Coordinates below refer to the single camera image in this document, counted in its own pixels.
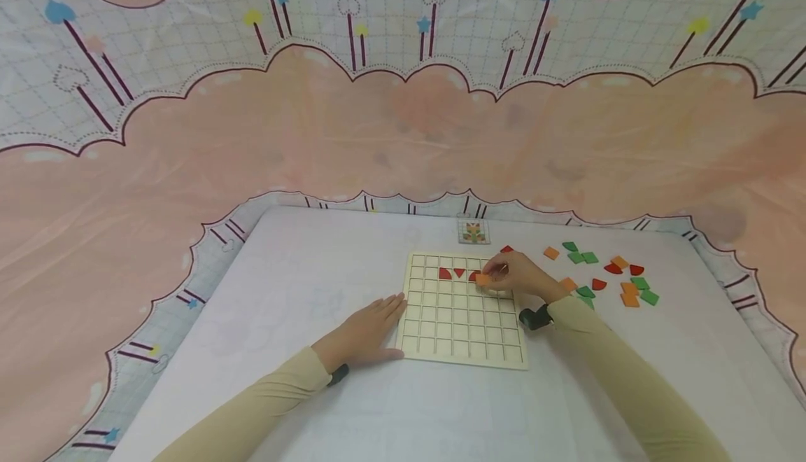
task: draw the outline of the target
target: left hand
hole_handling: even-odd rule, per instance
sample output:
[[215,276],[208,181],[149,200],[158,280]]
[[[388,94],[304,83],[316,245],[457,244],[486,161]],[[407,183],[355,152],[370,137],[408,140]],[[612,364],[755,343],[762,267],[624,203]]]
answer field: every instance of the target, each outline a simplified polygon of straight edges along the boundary
[[324,335],[311,348],[330,374],[343,363],[367,365],[402,359],[403,350],[386,349],[381,345],[389,331],[397,325],[407,305],[403,293],[377,299],[351,314],[343,324]]

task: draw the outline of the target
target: green square piece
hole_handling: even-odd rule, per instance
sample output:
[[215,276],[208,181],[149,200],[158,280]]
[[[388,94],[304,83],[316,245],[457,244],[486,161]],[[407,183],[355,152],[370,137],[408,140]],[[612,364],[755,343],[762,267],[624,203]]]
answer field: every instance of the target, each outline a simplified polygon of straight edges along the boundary
[[582,258],[587,262],[589,265],[595,265],[599,262],[599,258],[593,252],[582,252]]
[[593,293],[590,287],[582,286],[577,289],[577,293],[582,296],[583,298],[590,298],[593,299],[596,295]]
[[585,260],[585,258],[579,252],[571,252],[568,254],[568,259],[570,259],[575,265],[578,265]]
[[652,292],[650,289],[647,289],[641,291],[641,298],[654,307],[656,304],[658,304],[658,299],[660,299],[660,296]]
[[590,299],[589,297],[578,297],[578,299],[582,299],[582,301],[588,305],[588,308],[595,310],[593,307],[593,299]]
[[642,276],[633,276],[630,278],[630,281],[638,287],[639,291],[647,291],[650,288],[650,285],[644,280]]

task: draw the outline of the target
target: beige sleeve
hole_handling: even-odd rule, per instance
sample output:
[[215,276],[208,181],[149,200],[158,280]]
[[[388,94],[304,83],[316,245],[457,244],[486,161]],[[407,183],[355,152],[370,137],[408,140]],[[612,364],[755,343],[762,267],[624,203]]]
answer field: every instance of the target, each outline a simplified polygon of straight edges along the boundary
[[549,305],[652,462],[730,461],[709,426],[635,350],[575,297]]
[[229,399],[155,458],[155,462],[244,462],[278,421],[330,382],[310,346]]

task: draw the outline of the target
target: right hand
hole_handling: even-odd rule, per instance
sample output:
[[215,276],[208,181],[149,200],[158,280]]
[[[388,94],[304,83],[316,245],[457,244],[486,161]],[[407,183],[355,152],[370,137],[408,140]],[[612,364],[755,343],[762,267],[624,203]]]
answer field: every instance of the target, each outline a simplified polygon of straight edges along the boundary
[[547,304],[568,296],[554,278],[522,252],[502,252],[489,260],[481,272],[490,276],[487,287],[493,291],[527,293],[541,297]]

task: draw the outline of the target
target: red triangle piece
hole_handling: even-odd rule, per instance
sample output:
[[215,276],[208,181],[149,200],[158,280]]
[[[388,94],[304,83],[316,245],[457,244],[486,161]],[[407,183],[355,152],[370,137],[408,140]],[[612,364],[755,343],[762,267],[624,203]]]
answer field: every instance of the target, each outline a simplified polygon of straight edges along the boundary
[[613,262],[605,266],[604,270],[613,273],[613,275],[621,275],[621,268]]

